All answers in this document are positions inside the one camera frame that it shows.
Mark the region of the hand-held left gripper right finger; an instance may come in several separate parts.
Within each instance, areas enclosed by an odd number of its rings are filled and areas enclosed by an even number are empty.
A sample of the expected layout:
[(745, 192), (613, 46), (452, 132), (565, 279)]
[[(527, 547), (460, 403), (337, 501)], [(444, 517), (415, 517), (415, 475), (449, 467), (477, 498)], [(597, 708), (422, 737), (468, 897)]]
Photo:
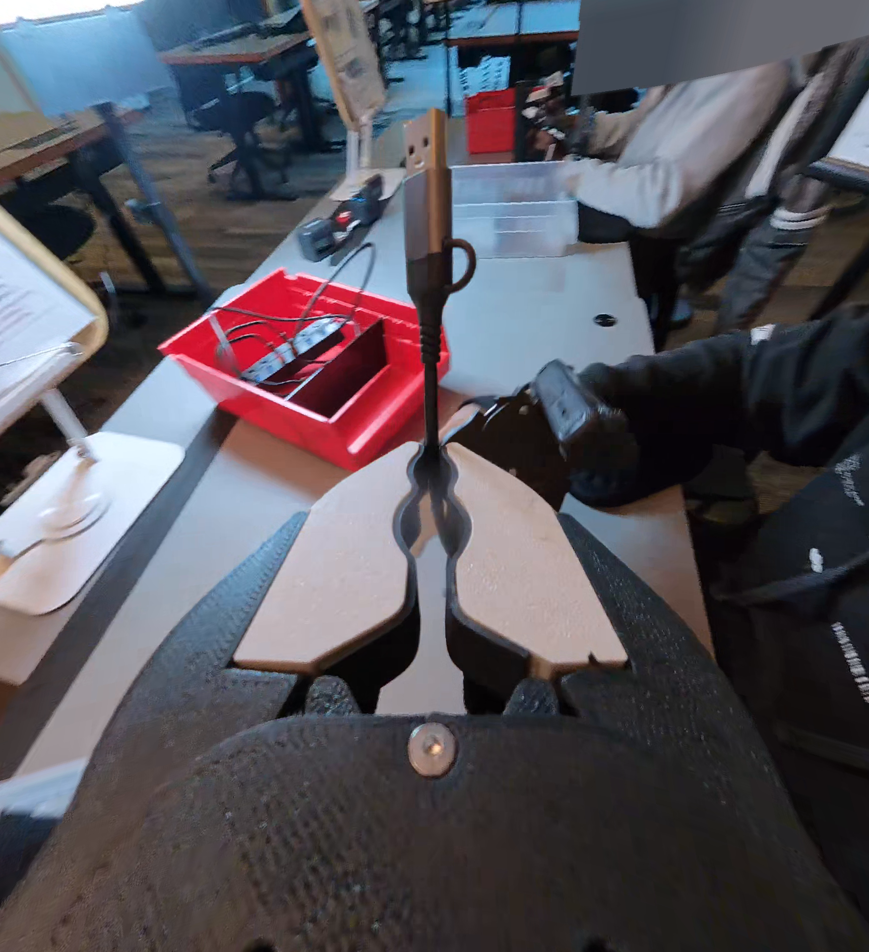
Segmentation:
[(454, 519), (446, 646), (464, 678), (509, 696), (527, 678), (625, 668), (628, 653), (559, 514), (467, 447), (449, 444), (442, 457)]

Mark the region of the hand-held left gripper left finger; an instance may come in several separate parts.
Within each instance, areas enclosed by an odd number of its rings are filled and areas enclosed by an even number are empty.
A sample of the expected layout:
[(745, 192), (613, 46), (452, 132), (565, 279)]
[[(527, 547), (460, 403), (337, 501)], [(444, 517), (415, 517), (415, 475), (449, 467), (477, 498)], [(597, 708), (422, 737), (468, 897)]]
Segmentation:
[(417, 563), (403, 520), (417, 500), (421, 447), (398, 446), (305, 513), (235, 651), (235, 667), (333, 676), (375, 708), (420, 642)]

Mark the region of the clear plastic bin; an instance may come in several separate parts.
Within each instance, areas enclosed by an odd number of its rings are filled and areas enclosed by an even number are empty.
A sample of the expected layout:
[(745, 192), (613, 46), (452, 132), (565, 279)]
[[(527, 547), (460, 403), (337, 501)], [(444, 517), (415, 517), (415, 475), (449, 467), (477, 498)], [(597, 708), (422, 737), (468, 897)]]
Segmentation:
[(560, 257), (578, 239), (568, 162), (452, 169), (452, 237), (478, 259)]

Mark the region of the person's right forearm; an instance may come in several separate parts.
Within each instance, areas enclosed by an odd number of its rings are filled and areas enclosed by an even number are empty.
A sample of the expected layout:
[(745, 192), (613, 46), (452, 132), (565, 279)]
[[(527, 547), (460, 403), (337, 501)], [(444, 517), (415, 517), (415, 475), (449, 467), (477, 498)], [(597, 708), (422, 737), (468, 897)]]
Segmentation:
[(590, 467), (571, 476), (571, 494), (587, 506), (624, 506), (689, 482), (716, 446), (814, 469), (869, 452), (869, 306), (594, 363), (580, 378), (624, 415), (636, 448), (626, 471), (591, 450)]

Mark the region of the red plastic bin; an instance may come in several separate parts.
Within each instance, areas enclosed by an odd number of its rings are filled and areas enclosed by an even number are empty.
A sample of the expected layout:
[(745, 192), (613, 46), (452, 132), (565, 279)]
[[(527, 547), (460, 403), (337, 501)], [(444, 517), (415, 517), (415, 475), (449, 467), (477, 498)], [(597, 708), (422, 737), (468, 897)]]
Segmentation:
[[(333, 282), (302, 327), (324, 316), (344, 317), (344, 343), (308, 368), (302, 382), (255, 386), (241, 371), (282, 344), (316, 292), (320, 280), (278, 268), (239, 292), (158, 349), (223, 410), (324, 461), (354, 471), (378, 458), (423, 408), (424, 371), (416, 309), (410, 303)], [(339, 354), (377, 319), (384, 321), (388, 364), (331, 419), (296, 408), (285, 398)]]

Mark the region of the black divider panel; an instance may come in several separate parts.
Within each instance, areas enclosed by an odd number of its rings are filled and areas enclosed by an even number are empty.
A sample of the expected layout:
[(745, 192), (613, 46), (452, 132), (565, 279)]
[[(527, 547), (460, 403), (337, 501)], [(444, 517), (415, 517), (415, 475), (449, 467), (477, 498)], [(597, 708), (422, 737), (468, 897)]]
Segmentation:
[(377, 319), (285, 399), (296, 408), (331, 419), (387, 364), (384, 321)]

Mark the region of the black power strip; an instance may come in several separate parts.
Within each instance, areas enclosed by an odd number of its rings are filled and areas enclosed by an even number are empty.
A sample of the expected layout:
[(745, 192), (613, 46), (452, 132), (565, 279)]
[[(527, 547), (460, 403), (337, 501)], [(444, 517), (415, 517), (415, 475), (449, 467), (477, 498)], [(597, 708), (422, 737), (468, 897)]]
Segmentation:
[(321, 356), (344, 343), (343, 330), (348, 321), (342, 316), (317, 318), (282, 344), (241, 371), (239, 378), (255, 386), (286, 386), (302, 382), (308, 369), (321, 366)]

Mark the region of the black device with red button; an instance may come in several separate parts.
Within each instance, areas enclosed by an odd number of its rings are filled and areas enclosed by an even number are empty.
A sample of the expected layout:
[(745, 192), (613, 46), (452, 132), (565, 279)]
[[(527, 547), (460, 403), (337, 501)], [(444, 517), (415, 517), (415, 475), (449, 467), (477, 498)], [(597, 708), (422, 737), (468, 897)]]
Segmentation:
[(357, 187), (352, 197), (336, 205), (331, 215), (303, 224), (297, 233), (303, 258), (314, 263), (329, 258), (356, 232), (369, 229), (381, 218), (383, 186), (383, 175), (375, 173)]

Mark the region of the person's black printed hoodie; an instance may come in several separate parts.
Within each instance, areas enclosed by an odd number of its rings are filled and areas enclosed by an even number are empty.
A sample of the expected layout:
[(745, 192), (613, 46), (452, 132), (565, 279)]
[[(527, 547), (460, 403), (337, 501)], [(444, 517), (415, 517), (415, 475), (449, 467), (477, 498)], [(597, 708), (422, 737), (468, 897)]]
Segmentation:
[(774, 512), (721, 584), (719, 660), (869, 922), (869, 443)]

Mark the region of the small red storage bin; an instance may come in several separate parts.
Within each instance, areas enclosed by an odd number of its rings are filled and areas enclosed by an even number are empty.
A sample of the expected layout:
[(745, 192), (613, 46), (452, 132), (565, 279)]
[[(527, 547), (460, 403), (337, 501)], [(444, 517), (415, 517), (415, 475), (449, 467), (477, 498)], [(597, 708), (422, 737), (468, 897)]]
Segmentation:
[(471, 156), (513, 154), (515, 88), (479, 92), (465, 98), (467, 150)]

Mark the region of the paper document stand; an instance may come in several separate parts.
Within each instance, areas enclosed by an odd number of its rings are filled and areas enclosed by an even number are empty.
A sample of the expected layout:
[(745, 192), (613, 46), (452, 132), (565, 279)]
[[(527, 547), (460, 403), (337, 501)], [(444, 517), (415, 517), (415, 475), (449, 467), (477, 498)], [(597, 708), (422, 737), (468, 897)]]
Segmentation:
[(354, 197), (377, 172), (372, 165), (373, 123), (386, 102), (378, 55), (358, 1), (300, 3), (319, 62), (346, 127), (346, 174), (334, 201)]
[(0, 207), (0, 437), (41, 406), (68, 446), (0, 516), (0, 608), (72, 601), (185, 459), (174, 443), (89, 434), (60, 392), (108, 327), (95, 293)]

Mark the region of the black office chair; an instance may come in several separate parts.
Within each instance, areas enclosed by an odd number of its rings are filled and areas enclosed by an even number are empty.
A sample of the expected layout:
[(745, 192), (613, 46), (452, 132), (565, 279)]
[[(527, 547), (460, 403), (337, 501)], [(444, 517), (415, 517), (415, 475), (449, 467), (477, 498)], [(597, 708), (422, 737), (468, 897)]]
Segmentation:
[(272, 96), (256, 91), (224, 91), (198, 96), (184, 104), (186, 124), (194, 132), (214, 132), (229, 138), (232, 148), (207, 169), (208, 184), (217, 173), (232, 168), (227, 198), (231, 201), (291, 202), (298, 193), (289, 184), (291, 155), (282, 145), (263, 142), (257, 127), (274, 118)]

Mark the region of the wooden top desk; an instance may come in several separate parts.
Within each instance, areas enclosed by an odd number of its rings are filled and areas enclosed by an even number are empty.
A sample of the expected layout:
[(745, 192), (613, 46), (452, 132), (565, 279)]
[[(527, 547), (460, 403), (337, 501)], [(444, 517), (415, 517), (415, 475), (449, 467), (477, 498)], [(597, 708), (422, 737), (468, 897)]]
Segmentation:
[(318, 64), (314, 41), (306, 31), (236, 36), (233, 31), (182, 44), (159, 54), (178, 87), (183, 112), (190, 116), (206, 103), (227, 94), (226, 77), (248, 73), (250, 81), (286, 85), (290, 109), (298, 116), (302, 148), (313, 153), (337, 151), (341, 143), (328, 139), (311, 92), (310, 73)]
[[(15, 188), (26, 199), (41, 204), (55, 201), (57, 189), (61, 197), (73, 191), (82, 192), (140, 277), (139, 286), (122, 288), (120, 292), (195, 299), (208, 304), (214, 292), (133, 146), (130, 129), (144, 114), (143, 110), (114, 105), (59, 118), (33, 111), (0, 113), (0, 190)], [(171, 284), (158, 271), (123, 206), (103, 182), (103, 175), (120, 167), (130, 174), (142, 205), (142, 210), (133, 215), (162, 233), (185, 276), (183, 285)]]

